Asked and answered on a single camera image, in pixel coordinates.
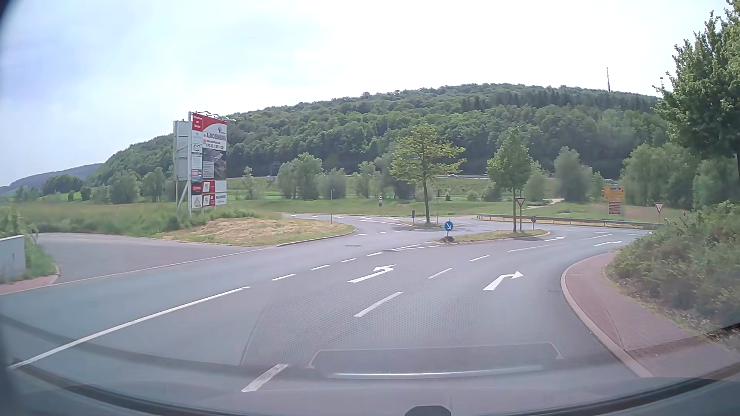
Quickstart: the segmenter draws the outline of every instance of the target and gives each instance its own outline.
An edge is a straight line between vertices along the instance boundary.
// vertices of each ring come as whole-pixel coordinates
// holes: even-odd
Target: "asphalt road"
[[[645,231],[543,224],[541,238],[445,246],[402,219],[334,215],[357,231],[269,248],[42,235],[61,283],[0,297],[11,372],[271,415],[479,415],[639,388],[559,279]]]

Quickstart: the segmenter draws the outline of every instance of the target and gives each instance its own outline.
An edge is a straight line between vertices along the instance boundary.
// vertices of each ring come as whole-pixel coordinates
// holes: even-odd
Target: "red brick sidewalk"
[[[740,354],[699,340],[674,322],[619,293],[603,269],[614,252],[569,267],[563,294],[595,336],[641,377],[702,377],[740,362]]]

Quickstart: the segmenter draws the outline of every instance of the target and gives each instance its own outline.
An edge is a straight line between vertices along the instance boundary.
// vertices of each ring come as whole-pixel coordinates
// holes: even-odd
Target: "traffic island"
[[[517,238],[527,238],[527,237],[539,237],[550,234],[549,231],[544,229],[527,229],[523,230],[521,232],[513,232],[513,231],[504,231],[504,230],[498,230],[498,231],[488,231],[488,232],[479,232],[477,234],[467,234],[467,235],[460,235],[456,238],[450,237],[442,237],[439,241],[440,243],[473,243],[478,241],[493,241],[493,240],[514,240]]]
[[[639,377],[727,377],[721,370],[740,363],[740,354],[623,295],[604,274],[615,256],[587,258],[560,278],[565,299],[601,343]]]

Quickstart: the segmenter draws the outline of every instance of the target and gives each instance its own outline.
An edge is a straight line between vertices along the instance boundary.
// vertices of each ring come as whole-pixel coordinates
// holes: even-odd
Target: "cloudy sky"
[[[484,82],[654,94],[724,0],[16,0],[0,185],[105,161],[189,110]]]

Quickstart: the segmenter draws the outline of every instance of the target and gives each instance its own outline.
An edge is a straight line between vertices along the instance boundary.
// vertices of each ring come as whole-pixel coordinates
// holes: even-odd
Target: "forest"
[[[428,123],[439,137],[465,148],[462,174],[485,174],[502,133],[521,126],[522,141],[545,171],[554,171],[561,148],[569,147],[604,178],[618,178],[633,149],[667,141],[666,123],[652,111],[656,102],[648,95],[566,86],[467,84],[268,107],[229,115],[236,122],[228,126],[228,173],[242,176],[249,166],[255,176],[275,175],[304,152],[321,159],[327,172],[353,173],[414,125]],[[162,135],[117,152],[88,182],[105,184],[122,170],[141,177],[156,167],[168,172],[171,164],[172,135]]]

